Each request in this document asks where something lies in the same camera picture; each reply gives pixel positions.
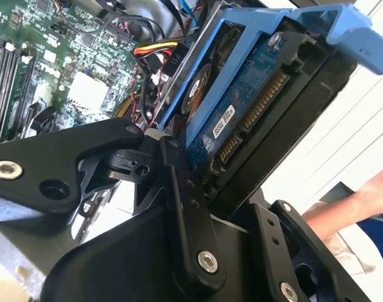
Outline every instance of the hole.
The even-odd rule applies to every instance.
[[[273,240],[273,242],[274,242],[276,245],[280,245],[280,242],[278,241],[277,238],[272,237],[272,240]]]
[[[285,292],[286,292],[287,295],[290,296],[290,297],[295,296],[295,294],[294,294],[294,293],[292,292],[292,290],[290,290],[289,288],[286,288],[286,289],[285,289]]]
[[[149,167],[147,165],[141,165],[138,168],[136,168],[135,173],[138,176],[145,176],[149,173]]]
[[[203,261],[209,266],[209,267],[213,267],[214,266],[214,261],[211,259],[210,256],[204,256],[204,259]]]
[[[43,196],[53,200],[63,200],[70,195],[70,187],[56,179],[42,181],[39,189]]]
[[[295,269],[295,274],[297,275],[297,278],[298,278],[299,287],[304,292],[304,294],[309,299],[316,297],[317,285],[319,283],[317,281],[315,274],[310,269],[310,267],[305,264],[301,264]]]
[[[4,174],[12,174],[15,172],[15,168],[12,165],[0,165],[0,171]]]
[[[194,187],[194,182],[192,182],[191,180],[187,180],[186,181],[186,184],[189,186],[189,187]]]
[[[191,203],[191,206],[194,208],[198,208],[200,206],[200,204],[197,201],[195,201],[194,199],[192,199],[190,201],[190,203]]]

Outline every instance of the black wire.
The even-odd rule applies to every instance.
[[[151,120],[149,119],[149,117],[147,115],[147,110],[146,110],[146,89],[147,89],[147,86],[149,84],[150,78],[151,78],[151,75],[146,74],[146,77],[144,78],[144,81],[142,82],[141,92],[140,92],[140,100],[139,100],[140,112],[141,112],[142,118],[147,123],[147,126],[149,126],[149,124],[151,124]]]
[[[106,2],[106,0],[95,0],[103,9],[105,9],[106,11],[108,11],[110,14],[122,19],[122,20],[127,20],[127,21],[138,21],[138,23],[147,28],[148,32],[150,33],[151,35],[151,38],[152,38],[152,41],[153,43],[155,42],[155,35],[154,35],[154,31],[152,29],[152,26],[151,26],[151,23],[155,24],[158,28],[158,31],[160,32],[162,38],[165,38],[165,33],[163,31],[163,29],[161,28],[161,26],[156,23],[154,20],[152,19],[149,19],[149,18],[146,18],[146,17],[143,17],[143,16],[137,16],[135,14],[127,14],[125,13],[124,11],[122,13],[118,13],[117,11],[115,11],[114,9],[112,9]]]
[[[209,15],[209,10],[210,10],[210,5],[209,5],[209,3],[207,3],[204,6],[204,8],[202,9],[200,17],[198,18],[199,29],[195,33],[192,33],[191,35],[188,35],[188,36],[181,36],[181,37],[178,37],[178,38],[167,38],[167,39],[163,38],[161,40],[158,40],[155,43],[166,43],[166,42],[183,42],[183,43],[187,43],[187,42],[192,42],[192,41],[196,40],[200,36],[200,32],[201,32],[201,30],[203,28],[205,20],[207,19],[208,15]]]

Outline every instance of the green circuit board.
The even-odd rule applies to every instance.
[[[21,50],[34,65],[25,109],[41,100],[58,110],[60,128],[67,128],[110,117],[129,96],[136,66],[130,51],[136,43],[74,4],[62,13],[81,31],[102,28],[78,33],[52,0],[0,0],[0,45]]]

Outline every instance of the capacitor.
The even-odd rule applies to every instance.
[[[65,57],[65,58],[64,58],[64,62],[65,62],[66,64],[71,64],[71,63],[72,63],[72,57]]]

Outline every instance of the black mount arm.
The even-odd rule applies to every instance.
[[[64,256],[42,302],[369,301],[291,205],[211,216],[171,137],[113,119],[2,144],[0,161],[14,163],[0,169],[0,221],[47,235],[91,194],[136,183],[137,215]]]

